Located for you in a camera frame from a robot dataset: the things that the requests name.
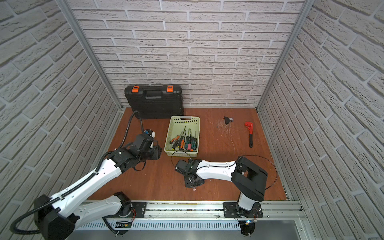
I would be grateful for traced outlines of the orange handle screwdriver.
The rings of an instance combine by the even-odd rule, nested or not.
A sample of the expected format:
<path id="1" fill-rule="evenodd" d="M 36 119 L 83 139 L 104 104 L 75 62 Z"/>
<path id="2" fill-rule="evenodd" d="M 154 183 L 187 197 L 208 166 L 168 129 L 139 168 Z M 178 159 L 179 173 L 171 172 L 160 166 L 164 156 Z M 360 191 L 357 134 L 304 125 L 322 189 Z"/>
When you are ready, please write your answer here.
<path id="1" fill-rule="evenodd" d="M 172 139 L 172 141 L 170 142 L 170 144 L 172 144 L 172 145 L 176 144 L 176 143 L 179 141 L 180 136 L 181 136 L 181 135 L 177 135 L 174 139 Z"/>

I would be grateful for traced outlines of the large green black screwdriver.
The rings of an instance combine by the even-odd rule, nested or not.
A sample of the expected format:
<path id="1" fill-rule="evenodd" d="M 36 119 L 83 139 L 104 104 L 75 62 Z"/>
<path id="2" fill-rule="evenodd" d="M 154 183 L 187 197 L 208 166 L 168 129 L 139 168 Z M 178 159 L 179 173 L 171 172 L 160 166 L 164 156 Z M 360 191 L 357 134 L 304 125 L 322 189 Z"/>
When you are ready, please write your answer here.
<path id="1" fill-rule="evenodd" d="M 194 136 L 191 136 L 191 151 L 194 152 L 197 150 L 197 138 L 196 138 L 197 132 L 195 132 Z"/>

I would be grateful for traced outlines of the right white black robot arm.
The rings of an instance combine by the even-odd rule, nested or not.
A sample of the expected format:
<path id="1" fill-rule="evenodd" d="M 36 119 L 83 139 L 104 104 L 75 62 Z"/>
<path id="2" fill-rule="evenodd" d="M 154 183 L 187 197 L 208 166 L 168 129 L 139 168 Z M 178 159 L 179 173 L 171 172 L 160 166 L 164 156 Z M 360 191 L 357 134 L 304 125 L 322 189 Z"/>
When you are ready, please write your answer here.
<path id="1" fill-rule="evenodd" d="M 268 173 L 246 157 L 231 162 L 179 160 L 175 171 L 183 175 L 187 188 L 199 187 L 209 179 L 233 183 L 241 192 L 236 203 L 240 214 L 251 213 L 256 202 L 264 201 Z"/>

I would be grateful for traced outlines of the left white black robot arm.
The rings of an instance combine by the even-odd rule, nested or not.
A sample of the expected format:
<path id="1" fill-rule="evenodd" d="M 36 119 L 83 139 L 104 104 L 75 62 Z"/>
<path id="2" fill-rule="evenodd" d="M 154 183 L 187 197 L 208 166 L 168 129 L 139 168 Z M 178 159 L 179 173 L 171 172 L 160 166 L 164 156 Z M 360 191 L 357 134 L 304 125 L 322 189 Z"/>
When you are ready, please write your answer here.
<path id="1" fill-rule="evenodd" d="M 119 215 L 135 216 L 132 201 L 117 192 L 109 198 L 84 205 L 83 202 L 109 181 L 147 160 L 158 160 L 162 148 L 154 146 L 134 152 L 133 148 L 118 148 L 107 152 L 98 166 L 66 189 L 48 197 L 35 200 L 35 208 L 17 219 L 10 226 L 13 234 L 41 234 L 46 240 L 65 240 L 79 227 L 100 218 Z"/>

